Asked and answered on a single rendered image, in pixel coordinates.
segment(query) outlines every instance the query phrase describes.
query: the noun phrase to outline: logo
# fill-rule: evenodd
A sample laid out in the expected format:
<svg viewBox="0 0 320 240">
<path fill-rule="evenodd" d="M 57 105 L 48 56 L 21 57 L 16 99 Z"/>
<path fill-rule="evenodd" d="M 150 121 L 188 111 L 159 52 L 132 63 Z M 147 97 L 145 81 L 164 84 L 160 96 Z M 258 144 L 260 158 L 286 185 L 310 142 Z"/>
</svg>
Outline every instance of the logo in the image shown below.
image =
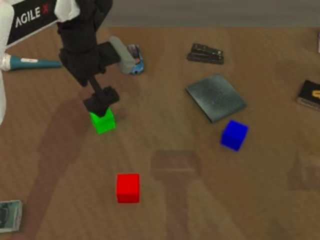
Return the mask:
<svg viewBox="0 0 320 240">
<path fill-rule="evenodd" d="M 15 20 L 15 28 L 18 28 L 24 24 L 30 23 L 41 17 L 43 14 L 49 13 L 49 4 L 45 3 L 42 7 L 38 6 L 34 9 L 31 9 L 27 12 L 21 14 L 21 16 L 17 16 Z"/>
<path fill-rule="evenodd" d="M 320 99 L 320 90 L 313 90 L 312 91 L 312 96 L 315 98 Z"/>
</svg>

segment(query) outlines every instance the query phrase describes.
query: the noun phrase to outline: wooden table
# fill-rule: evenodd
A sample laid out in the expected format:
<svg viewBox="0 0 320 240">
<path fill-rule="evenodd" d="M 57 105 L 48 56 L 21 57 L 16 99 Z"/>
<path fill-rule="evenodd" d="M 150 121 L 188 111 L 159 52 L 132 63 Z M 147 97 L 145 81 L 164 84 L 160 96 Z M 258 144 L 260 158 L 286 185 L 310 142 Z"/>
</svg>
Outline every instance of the wooden table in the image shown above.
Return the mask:
<svg viewBox="0 0 320 240">
<path fill-rule="evenodd" d="M 317 240 L 320 113 L 295 102 L 319 81 L 316 29 L 111 28 L 139 44 L 145 73 L 116 65 L 98 77 L 121 101 L 117 128 L 97 135 L 82 89 L 65 69 L 8 72 L 0 127 L 0 196 L 25 203 L 21 233 L 4 240 Z M 108 32 L 99 33 L 107 39 Z M 188 62 L 198 42 L 225 64 Z M 9 50 L 57 59 L 50 28 Z M 215 124 L 185 87 L 222 74 L 248 107 Z M 230 119 L 249 126 L 242 149 L 219 143 Z M 141 203 L 117 204 L 117 173 L 139 173 Z"/>
</svg>

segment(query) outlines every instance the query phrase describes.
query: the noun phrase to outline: blue cube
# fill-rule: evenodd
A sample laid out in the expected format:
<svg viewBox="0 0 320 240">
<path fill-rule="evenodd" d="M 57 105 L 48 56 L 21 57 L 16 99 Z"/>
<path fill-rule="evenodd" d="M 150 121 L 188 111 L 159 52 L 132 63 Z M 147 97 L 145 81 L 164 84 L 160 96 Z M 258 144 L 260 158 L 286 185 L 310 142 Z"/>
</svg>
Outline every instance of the blue cube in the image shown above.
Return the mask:
<svg viewBox="0 0 320 240">
<path fill-rule="evenodd" d="M 239 151 L 246 138 L 248 130 L 248 126 L 237 121 L 230 120 L 222 133 L 220 143 L 230 149 Z"/>
</svg>

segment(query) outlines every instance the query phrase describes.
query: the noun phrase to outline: red cube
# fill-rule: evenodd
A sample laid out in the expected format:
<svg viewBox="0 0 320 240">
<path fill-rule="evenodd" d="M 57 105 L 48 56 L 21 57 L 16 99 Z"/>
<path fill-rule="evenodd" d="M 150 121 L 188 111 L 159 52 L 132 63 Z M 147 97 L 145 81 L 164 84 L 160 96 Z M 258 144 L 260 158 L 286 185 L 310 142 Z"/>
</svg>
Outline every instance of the red cube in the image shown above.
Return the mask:
<svg viewBox="0 0 320 240">
<path fill-rule="evenodd" d="M 116 177 L 116 198 L 120 204 L 136 204 L 140 202 L 139 174 L 118 174 Z"/>
</svg>

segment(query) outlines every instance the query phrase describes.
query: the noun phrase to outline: green cube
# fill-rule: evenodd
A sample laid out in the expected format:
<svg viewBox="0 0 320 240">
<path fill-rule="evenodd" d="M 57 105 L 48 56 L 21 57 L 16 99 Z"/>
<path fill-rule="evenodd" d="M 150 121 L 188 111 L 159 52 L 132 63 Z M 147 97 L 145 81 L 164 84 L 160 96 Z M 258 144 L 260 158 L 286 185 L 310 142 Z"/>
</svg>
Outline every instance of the green cube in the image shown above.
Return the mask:
<svg viewBox="0 0 320 240">
<path fill-rule="evenodd" d="M 103 117 L 98 117 L 94 113 L 90 112 L 91 121 L 98 134 L 103 134 L 111 129 L 116 128 L 116 121 L 110 108 L 106 111 Z"/>
</svg>

